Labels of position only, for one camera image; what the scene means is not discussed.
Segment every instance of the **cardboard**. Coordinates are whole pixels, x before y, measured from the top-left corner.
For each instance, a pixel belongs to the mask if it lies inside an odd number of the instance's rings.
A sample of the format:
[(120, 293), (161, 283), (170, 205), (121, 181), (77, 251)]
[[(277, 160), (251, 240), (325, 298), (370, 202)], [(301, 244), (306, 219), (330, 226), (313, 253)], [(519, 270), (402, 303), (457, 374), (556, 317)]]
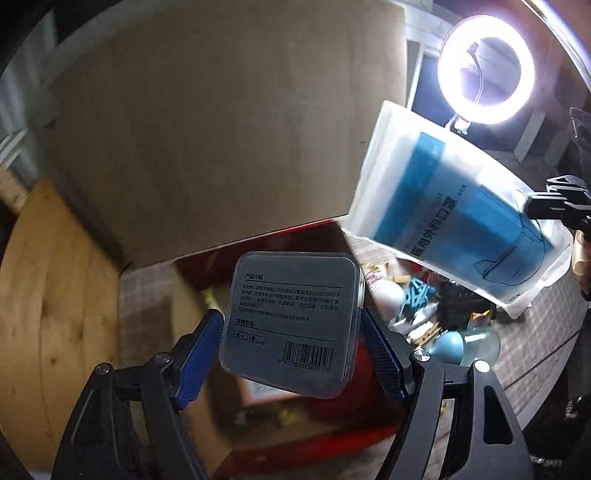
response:
[(400, 6), (191, 0), (103, 38), (126, 3), (75, 33), (100, 41), (35, 119), (44, 167), (122, 267), (348, 212), (382, 102), (405, 103)]

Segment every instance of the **blue gripper pad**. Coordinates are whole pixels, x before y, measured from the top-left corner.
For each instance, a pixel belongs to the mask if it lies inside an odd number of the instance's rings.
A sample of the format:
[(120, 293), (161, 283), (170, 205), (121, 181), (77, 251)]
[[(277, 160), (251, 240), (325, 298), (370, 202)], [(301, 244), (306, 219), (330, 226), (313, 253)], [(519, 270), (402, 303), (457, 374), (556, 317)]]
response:
[(174, 399), (179, 410), (183, 410), (199, 395), (213, 360), (217, 358), (222, 342), (222, 328), (221, 312), (209, 310), (195, 331), (181, 337), (173, 348), (173, 365), (178, 375), (178, 390)]
[(361, 336), (365, 340), (374, 370), (388, 398), (403, 401), (408, 397), (404, 388), (402, 367), (398, 363), (387, 339), (379, 331), (374, 321), (363, 310), (361, 316)]

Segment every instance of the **black clamp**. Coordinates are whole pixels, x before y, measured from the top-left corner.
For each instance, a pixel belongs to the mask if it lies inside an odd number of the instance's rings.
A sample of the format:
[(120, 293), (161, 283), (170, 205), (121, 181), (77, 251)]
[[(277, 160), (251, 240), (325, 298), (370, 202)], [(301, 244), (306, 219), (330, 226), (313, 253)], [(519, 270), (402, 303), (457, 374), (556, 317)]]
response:
[[(533, 479), (517, 419), (486, 362), (441, 364), (388, 330), (375, 309), (365, 309), (362, 318), (362, 333), (386, 394), (408, 406), (378, 479), (423, 477), (444, 398), (456, 401), (441, 478)], [(207, 480), (178, 412), (201, 389), (219, 349), (222, 322), (222, 314), (210, 310), (170, 354), (159, 353), (140, 367), (98, 365), (67, 424), (53, 480)], [(143, 467), (130, 401), (144, 408), (156, 476)]]
[(546, 192), (527, 195), (525, 214), (534, 220), (561, 220), (565, 227), (581, 230), (591, 241), (591, 192), (587, 184), (573, 175), (546, 180)]
[(530, 456), (511, 405), (488, 363), (442, 364), (388, 330), (373, 309), (362, 333), (386, 395), (409, 404), (378, 479), (420, 480), (433, 447), (441, 401), (454, 398), (441, 479), (532, 480)]

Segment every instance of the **cable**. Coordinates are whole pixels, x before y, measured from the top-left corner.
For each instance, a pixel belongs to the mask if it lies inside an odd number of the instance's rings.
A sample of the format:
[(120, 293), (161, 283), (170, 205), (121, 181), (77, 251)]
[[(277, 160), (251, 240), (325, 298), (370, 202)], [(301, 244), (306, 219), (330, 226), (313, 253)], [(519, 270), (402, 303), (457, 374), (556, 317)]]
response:
[(548, 355), (546, 355), (542, 360), (540, 360), (539, 362), (537, 362), (533, 367), (531, 367), (527, 372), (525, 372), (524, 374), (520, 375), (517, 377), (517, 379), (513, 380), (513, 382), (511, 382), (509, 385), (507, 385), (506, 387), (503, 387), (503, 390), (507, 390), (508, 388), (511, 388), (513, 385), (515, 385), (519, 380), (521, 380), (522, 378), (524, 378), (528, 373), (530, 373), (532, 370), (536, 369), (537, 367), (539, 367), (541, 364), (543, 364), (546, 360), (548, 360), (548, 358), (550, 358), (552, 355), (554, 355), (558, 350), (560, 350), (562, 347), (564, 347), (567, 343), (569, 343), (576, 335), (579, 334), (579, 332), (581, 331), (581, 329), (577, 330), (576, 332), (574, 332), (570, 337), (568, 337), (564, 342), (562, 342), (558, 347), (556, 347), (554, 350), (552, 350)]
[[(482, 73), (482, 69), (480, 68), (480, 63), (478, 63), (478, 58), (476, 57), (476, 50), (477, 49), (478, 49), (478, 43), (474, 42), (472, 45), (470, 45), (470, 48), (468, 48), (468, 50), (467, 50), (467, 52), (472, 57), (472, 60), (474, 60), (474, 63), (476, 64), (476, 68), (478, 70), (478, 77), (480, 78), (480, 85), (478, 87), (478, 93), (476, 94), (476, 97), (474, 98), (474, 103), (480, 102), (480, 97), (482, 96), (482, 90), (484, 89), (484, 74)], [(457, 122), (457, 120), (459, 118), (460, 118), (460, 116), (456, 113), (453, 117), (450, 118), (450, 121), (448, 123), (446, 123), (445, 129), (451, 131), (452, 126)]]
[(480, 77), (480, 86), (478, 87), (478, 93), (474, 98), (474, 103), (480, 102), (480, 97), (482, 96), (482, 89), (484, 88), (484, 75), (482, 74), (482, 69), (480, 68), (480, 64), (478, 63), (478, 58), (476, 58), (476, 50), (478, 49), (478, 43), (473, 43), (470, 48), (468, 49), (468, 53), (474, 60), (476, 64), (476, 68), (478, 69), (478, 76)]

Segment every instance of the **clear plastic object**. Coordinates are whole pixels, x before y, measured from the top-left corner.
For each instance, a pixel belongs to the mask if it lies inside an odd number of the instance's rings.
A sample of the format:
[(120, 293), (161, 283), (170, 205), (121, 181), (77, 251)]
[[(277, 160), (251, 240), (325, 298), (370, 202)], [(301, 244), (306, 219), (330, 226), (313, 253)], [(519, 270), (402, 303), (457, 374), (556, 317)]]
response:
[(516, 318), (569, 269), (573, 237), (523, 213), (523, 181), (470, 142), (384, 102), (346, 228)]
[(490, 366), (495, 365), (501, 353), (501, 339), (493, 327), (476, 327), (460, 333), (464, 338), (461, 365), (469, 367), (474, 360), (486, 360)]
[(337, 396), (353, 375), (364, 285), (346, 254), (241, 256), (220, 363), (233, 375), (281, 390)]

